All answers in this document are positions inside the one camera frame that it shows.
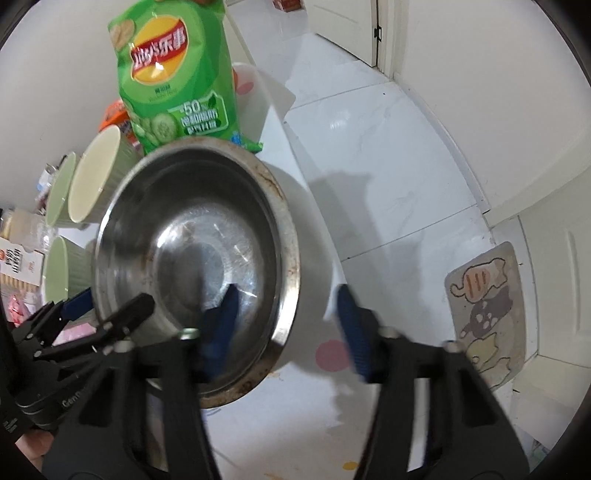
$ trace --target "red box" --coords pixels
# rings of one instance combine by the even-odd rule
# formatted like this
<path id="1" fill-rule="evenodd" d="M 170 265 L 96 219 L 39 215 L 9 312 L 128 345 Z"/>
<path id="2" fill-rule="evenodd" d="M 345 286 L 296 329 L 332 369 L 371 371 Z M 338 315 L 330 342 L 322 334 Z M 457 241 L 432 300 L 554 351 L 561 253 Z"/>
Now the red box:
<path id="1" fill-rule="evenodd" d="M 291 12 L 301 8 L 300 0 L 273 0 L 276 9 Z"/>

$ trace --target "yellow polka dot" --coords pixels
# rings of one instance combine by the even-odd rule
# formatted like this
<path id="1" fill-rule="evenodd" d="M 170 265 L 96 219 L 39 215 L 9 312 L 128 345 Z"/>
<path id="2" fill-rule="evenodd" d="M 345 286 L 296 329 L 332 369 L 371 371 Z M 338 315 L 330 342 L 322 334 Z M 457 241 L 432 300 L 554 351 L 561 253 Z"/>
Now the yellow polka dot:
<path id="1" fill-rule="evenodd" d="M 343 463 L 343 470 L 357 470 L 358 466 L 357 462 L 345 462 Z"/>

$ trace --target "lay's logo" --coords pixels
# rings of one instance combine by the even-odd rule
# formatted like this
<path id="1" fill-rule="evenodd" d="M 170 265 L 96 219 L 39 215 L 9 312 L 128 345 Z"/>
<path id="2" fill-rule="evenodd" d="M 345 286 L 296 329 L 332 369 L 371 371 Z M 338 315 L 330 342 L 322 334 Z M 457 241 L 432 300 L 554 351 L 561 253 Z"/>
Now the lay's logo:
<path id="1" fill-rule="evenodd" d="M 132 45 L 131 77 L 145 85 L 165 82 L 174 76 L 187 54 L 187 27 L 178 17 L 155 17 L 141 28 Z"/>

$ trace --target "cartoon cat illustration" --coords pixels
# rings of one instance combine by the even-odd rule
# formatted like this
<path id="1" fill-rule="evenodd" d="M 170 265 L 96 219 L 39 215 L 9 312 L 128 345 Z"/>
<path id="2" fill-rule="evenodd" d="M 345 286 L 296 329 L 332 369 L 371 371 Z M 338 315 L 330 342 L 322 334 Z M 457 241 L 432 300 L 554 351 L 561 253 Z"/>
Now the cartoon cat illustration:
<path id="1" fill-rule="evenodd" d="M 476 370 L 480 371 L 482 366 L 488 362 L 499 351 L 496 345 L 496 333 L 486 338 L 477 338 L 466 349 L 466 355 L 472 361 Z"/>
<path id="2" fill-rule="evenodd" d="M 507 315 L 513 307 L 513 300 L 509 296 L 509 287 L 503 287 L 491 299 L 483 299 L 477 302 L 470 312 L 470 321 L 460 332 L 460 338 L 464 338 L 469 332 L 476 338 L 483 338 L 491 329 Z"/>
<path id="3" fill-rule="evenodd" d="M 499 288 L 507 281 L 504 272 L 505 260 L 494 258 L 490 262 L 469 267 L 462 275 L 462 287 L 455 283 L 450 286 L 450 292 L 455 297 L 466 297 L 470 303 L 476 303 L 484 298 L 492 287 Z"/>
<path id="4" fill-rule="evenodd" d="M 501 357 L 497 360 L 494 366 L 480 372 L 480 375 L 489 388 L 498 387 L 509 376 L 511 373 L 511 369 L 509 368 L 510 361 L 511 358 L 508 356 Z"/>
<path id="5" fill-rule="evenodd" d="M 511 373 L 508 356 L 499 358 L 494 365 L 482 370 L 482 367 L 493 358 L 499 348 L 496 345 L 496 332 L 485 338 L 477 338 L 467 348 L 466 355 L 472 361 L 489 388 L 501 385 Z"/>

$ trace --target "stainless steel pot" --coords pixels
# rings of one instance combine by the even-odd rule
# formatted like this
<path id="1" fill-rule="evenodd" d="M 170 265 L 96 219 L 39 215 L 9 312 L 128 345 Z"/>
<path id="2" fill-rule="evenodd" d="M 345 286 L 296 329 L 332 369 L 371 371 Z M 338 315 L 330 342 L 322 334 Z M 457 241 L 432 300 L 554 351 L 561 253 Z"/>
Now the stainless steel pot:
<path id="1" fill-rule="evenodd" d="M 123 180 L 100 225 L 93 295 L 101 318 L 140 292 L 156 311 L 139 345 L 186 327 L 238 284 L 240 314 L 225 372 L 202 385 L 202 407 L 229 403 L 270 372 L 300 291 L 296 229 L 280 186 L 243 148 L 186 138 L 145 157 Z"/>

